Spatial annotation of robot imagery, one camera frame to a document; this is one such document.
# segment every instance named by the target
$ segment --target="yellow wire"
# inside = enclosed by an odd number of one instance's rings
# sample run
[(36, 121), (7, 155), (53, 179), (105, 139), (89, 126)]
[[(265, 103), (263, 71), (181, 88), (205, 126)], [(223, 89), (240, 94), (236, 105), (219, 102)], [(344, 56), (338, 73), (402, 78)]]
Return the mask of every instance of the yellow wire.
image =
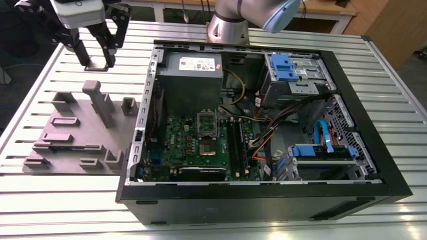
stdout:
[(272, 138), (273, 134), (275, 134), (275, 133), (272, 133), (272, 134), (269, 135), (269, 137), (267, 137), (267, 139), (264, 140), (264, 142), (261, 143), (261, 145), (259, 146), (259, 148), (257, 148), (256, 151), (253, 152), (252, 159), (256, 158), (255, 156), (256, 156), (257, 152), (261, 150), (261, 148), (264, 147), (265, 143), (267, 143), (268, 140)]
[(220, 104), (221, 107), (225, 107), (225, 106), (231, 106), (233, 105), (235, 103), (237, 103), (240, 101), (240, 99), (243, 99), (243, 97), (245, 96), (245, 84), (241, 80), (241, 78), (237, 76), (237, 74), (235, 74), (232, 71), (229, 71), (228, 69), (224, 69), (225, 72), (231, 73), (231, 75), (233, 75), (233, 77), (239, 80), (240, 84), (241, 84), (241, 95), (240, 97), (237, 98), (236, 101), (232, 101), (231, 103), (224, 103), (224, 104)]

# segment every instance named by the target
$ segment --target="sticker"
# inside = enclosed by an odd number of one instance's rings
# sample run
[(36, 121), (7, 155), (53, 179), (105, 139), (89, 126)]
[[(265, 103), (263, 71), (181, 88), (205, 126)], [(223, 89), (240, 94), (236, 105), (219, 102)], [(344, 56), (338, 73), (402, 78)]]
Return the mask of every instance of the sticker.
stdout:
[(267, 166), (267, 164), (264, 165), (264, 172), (267, 173), (267, 175), (269, 176), (269, 174), (272, 173), (272, 170), (269, 169), (269, 167)]
[(307, 72), (304, 70), (296, 69), (295, 72), (296, 74), (307, 75)]
[(181, 57), (179, 70), (215, 72), (215, 58)]
[(277, 158), (277, 157), (281, 157), (281, 154), (283, 154), (283, 151), (277, 149), (273, 153), (273, 156)]
[(255, 106), (256, 107), (261, 106), (261, 99), (259, 97), (255, 98)]

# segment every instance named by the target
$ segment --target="power supply label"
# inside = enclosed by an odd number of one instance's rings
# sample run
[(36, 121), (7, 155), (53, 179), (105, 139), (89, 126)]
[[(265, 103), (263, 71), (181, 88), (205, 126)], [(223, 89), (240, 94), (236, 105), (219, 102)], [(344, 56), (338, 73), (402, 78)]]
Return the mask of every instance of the power supply label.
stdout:
[(181, 57), (179, 70), (215, 72), (215, 58)]

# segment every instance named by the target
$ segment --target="gray block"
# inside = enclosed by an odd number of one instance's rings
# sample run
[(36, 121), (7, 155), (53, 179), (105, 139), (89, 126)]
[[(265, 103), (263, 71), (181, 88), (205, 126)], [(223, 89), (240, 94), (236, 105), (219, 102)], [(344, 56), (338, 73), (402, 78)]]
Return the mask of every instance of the gray block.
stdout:
[(103, 168), (103, 164), (97, 158), (81, 158), (79, 165), (84, 170), (99, 170)]
[[(121, 155), (132, 141), (136, 115), (123, 114), (123, 101), (111, 102), (113, 111), (105, 103), (105, 109), (116, 122), (113, 127), (105, 128), (93, 111), (91, 100), (77, 99), (72, 102), (72, 95), (68, 94), (60, 94), (56, 98), (69, 102), (67, 105), (71, 111), (53, 111), (29, 155), (29, 158), (43, 157), (49, 165), (45, 168), (29, 167), (36, 165), (29, 163), (24, 165), (23, 171), (32, 174), (119, 175)], [(103, 94), (103, 101), (108, 102), (108, 99), (109, 97)], [(105, 159), (107, 151), (112, 153), (115, 159), (111, 157)], [(101, 167), (88, 171), (80, 166), (81, 159), (97, 159), (96, 164), (100, 164)]]
[(76, 127), (80, 125), (79, 118), (76, 117), (55, 117), (51, 120), (51, 124), (53, 126), (64, 126), (64, 127)]
[(117, 157), (115, 157), (112, 152), (109, 150), (107, 150), (104, 163), (107, 163), (109, 169), (119, 170), (121, 168), (121, 163), (123, 163), (124, 159), (125, 159), (125, 155), (123, 154), (121, 151), (119, 151)]
[(139, 112), (139, 107), (133, 97), (124, 97), (121, 101), (121, 111), (125, 116), (135, 116)]
[(59, 91), (55, 94), (55, 97), (52, 99), (52, 104), (55, 106), (55, 109), (60, 112), (60, 113), (72, 113), (72, 110), (69, 108), (71, 103), (75, 103), (76, 99), (72, 95), (71, 92), (61, 92)]
[(24, 166), (31, 169), (48, 169), (49, 161), (43, 156), (25, 157)]
[(67, 133), (45, 133), (41, 137), (44, 142), (49, 143), (71, 143), (73, 141), (73, 136)]
[(100, 92), (101, 83), (99, 81), (87, 80), (83, 84), (81, 91), (89, 96), (92, 100), (92, 107), (97, 113), (105, 128), (112, 128), (115, 125), (115, 120), (111, 114), (111, 100), (108, 96), (103, 96)]

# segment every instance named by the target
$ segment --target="motherboard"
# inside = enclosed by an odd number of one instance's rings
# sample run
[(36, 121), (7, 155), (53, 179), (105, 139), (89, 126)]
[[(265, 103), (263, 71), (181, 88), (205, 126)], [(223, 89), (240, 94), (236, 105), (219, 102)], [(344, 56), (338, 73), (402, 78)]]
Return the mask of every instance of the motherboard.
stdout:
[(260, 167), (247, 156), (255, 138), (251, 121), (169, 117), (163, 151), (151, 151), (151, 181), (259, 181)]

